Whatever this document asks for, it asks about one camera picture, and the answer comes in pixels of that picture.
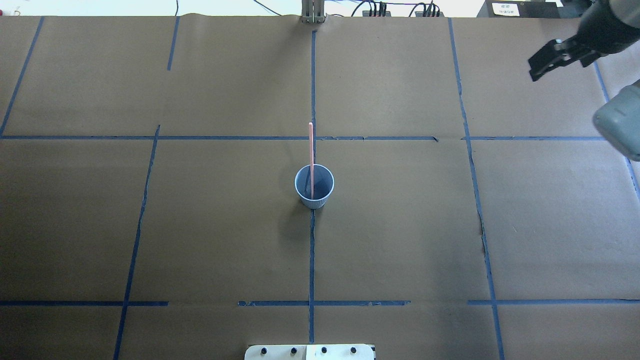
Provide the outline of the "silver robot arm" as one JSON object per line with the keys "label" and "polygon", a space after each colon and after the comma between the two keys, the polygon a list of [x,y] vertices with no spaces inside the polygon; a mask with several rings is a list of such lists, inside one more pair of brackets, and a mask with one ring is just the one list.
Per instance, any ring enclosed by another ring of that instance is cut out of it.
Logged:
{"label": "silver robot arm", "polygon": [[[618,54],[640,38],[637,0],[596,0],[583,13],[578,30],[561,40],[551,39],[530,59],[533,82],[557,68],[579,61],[583,68],[608,55]],[[640,90],[636,80],[622,88],[592,116],[599,134],[624,157],[640,160]]]}

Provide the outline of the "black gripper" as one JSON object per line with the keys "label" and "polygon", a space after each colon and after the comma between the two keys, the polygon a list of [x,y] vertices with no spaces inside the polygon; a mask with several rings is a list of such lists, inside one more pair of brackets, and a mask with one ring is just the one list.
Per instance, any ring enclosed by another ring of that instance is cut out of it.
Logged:
{"label": "black gripper", "polygon": [[529,75],[537,82],[554,69],[579,61],[583,68],[596,60],[615,54],[615,26],[611,23],[588,23],[579,26],[573,36],[551,39],[528,59]]}

